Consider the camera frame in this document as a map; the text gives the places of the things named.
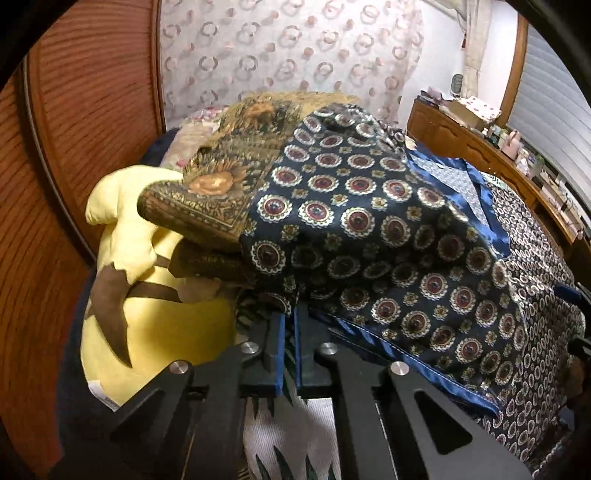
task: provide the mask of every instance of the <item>wooden dresser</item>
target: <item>wooden dresser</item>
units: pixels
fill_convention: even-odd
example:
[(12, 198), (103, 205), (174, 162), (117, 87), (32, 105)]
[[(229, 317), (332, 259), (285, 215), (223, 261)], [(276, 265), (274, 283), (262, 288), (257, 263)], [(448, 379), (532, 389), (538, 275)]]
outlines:
[(491, 173), (506, 182), (542, 221), (563, 250), (564, 256), (569, 256), (576, 239), (575, 233), (567, 227), (560, 213), (539, 188), (517, 170), (504, 153), (420, 100), (414, 101), (407, 129), (410, 137), (424, 144), (433, 154), (463, 158), (478, 170)]

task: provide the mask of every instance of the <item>navy blue patterned fabric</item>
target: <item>navy blue patterned fabric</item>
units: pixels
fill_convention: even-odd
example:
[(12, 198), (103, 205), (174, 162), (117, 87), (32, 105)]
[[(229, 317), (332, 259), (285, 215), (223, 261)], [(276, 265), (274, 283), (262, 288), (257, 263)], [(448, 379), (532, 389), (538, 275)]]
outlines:
[(499, 235), (407, 157), (403, 134), (331, 105), (304, 119), (268, 180), (241, 236), (257, 290), (287, 312), (306, 299), (496, 412), (526, 341)]

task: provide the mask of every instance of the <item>fabric label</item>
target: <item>fabric label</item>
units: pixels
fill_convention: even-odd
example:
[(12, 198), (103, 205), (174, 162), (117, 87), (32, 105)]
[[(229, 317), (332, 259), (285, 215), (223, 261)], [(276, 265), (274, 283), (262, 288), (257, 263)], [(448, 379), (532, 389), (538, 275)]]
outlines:
[(103, 391), (103, 387), (100, 386), (100, 381), (90, 380), (88, 382), (88, 389), (96, 398), (103, 402), (107, 407), (113, 411), (117, 411), (119, 406), (113, 400), (111, 400)]

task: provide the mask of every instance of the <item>yellow plush toy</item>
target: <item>yellow plush toy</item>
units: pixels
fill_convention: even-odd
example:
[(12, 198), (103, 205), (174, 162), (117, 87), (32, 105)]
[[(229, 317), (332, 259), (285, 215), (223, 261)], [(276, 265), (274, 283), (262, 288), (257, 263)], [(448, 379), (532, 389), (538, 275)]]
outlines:
[(212, 278), (175, 278), (168, 263), (182, 236), (137, 212), (146, 186), (182, 178), (124, 168), (103, 178), (86, 206), (88, 223), (106, 228), (80, 353), (91, 391), (107, 404), (120, 406), (175, 360), (211, 361), (234, 343), (236, 290), (222, 294)]

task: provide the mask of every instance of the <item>black metal frame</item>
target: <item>black metal frame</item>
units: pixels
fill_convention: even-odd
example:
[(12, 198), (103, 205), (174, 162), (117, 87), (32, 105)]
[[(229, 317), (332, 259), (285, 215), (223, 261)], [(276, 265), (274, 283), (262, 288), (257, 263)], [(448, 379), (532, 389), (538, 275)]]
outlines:
[[(246, 397), (281, 391), (283, 316), (253, 325), (249, 342), (192, 367), (177, 361), (82, 443), (50, 480), (235, 480)], [(343, 480), (526, 480), (525, 465), (402, 362), (364, 361), (298, 307), (298, 394), (333, 399)]]

